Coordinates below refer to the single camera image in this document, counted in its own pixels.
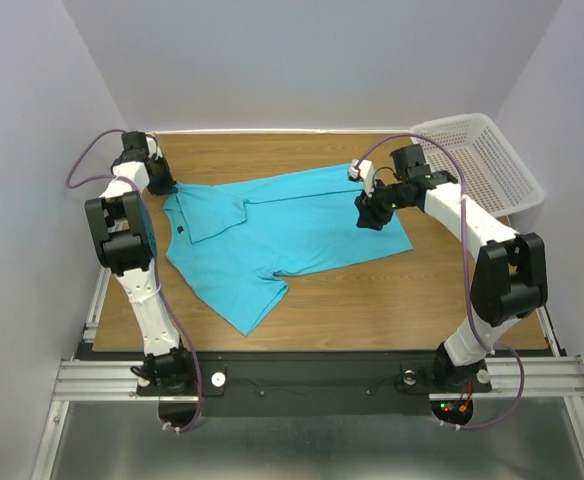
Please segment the turquoise t shirt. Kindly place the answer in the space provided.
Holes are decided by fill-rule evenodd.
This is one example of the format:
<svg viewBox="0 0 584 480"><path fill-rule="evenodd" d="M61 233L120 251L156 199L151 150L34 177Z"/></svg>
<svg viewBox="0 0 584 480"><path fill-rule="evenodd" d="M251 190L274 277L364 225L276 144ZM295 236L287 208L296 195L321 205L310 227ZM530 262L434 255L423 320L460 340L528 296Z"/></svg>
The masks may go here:
<svg viewBox="0 0 584 480"><path fill-rule="evenodd" d="M242 335L302 276L411 250L398 219L360 229L360 188L344 165L223 185L177 185L163 207L166 257L195 295Z"/></svg>

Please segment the white plastic basket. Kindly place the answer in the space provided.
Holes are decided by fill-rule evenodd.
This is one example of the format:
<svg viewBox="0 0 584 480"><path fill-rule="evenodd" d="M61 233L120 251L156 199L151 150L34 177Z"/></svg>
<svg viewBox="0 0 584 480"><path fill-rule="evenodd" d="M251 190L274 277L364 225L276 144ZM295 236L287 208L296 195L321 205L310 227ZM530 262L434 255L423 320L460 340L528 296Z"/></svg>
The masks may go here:
<svg viewBox="0 0 584 480"><path fill-rule="evenodd" d="M490 117L455 115L415 125L411 131L449 151L462 167L468 195L493 216L510 216L543 202L542 188Z"/></svg>

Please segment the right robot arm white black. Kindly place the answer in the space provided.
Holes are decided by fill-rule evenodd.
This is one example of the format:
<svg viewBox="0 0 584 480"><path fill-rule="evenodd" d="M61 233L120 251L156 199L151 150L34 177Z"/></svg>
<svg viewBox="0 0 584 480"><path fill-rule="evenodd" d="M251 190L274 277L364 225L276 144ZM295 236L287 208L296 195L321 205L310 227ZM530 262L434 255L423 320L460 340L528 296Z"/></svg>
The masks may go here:
<svg viewBox="0 0 584 480"><path fill-rule="evenodd" d="M437 348L432 375L439 388L474 380L486 356L521 319L548 298L545 245L521 234L476 201L460 170L435 171L419 144L392 152L394 182L378 179L373 163L355 159L348 177L363 186L357 225L379 231L399 209L416 207L461 243L466 317Z"/></svg>

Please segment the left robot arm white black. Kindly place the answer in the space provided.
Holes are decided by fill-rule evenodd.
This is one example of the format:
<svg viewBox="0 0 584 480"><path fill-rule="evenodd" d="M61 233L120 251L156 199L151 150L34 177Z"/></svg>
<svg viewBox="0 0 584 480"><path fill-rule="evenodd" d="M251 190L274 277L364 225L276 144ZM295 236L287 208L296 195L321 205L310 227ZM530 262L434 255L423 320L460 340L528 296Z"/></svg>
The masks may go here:
<svg viewBox="0 0 584 480"><path fill-rule="evenodd" d="M99 263L123 289L143 341L143 363L131 368L143 395L184 395L195 386L191 353L183 346L162 295L158 247L143 193L175 191L169 165L156 138L123 131L108 186L84 210Z"/></svg>

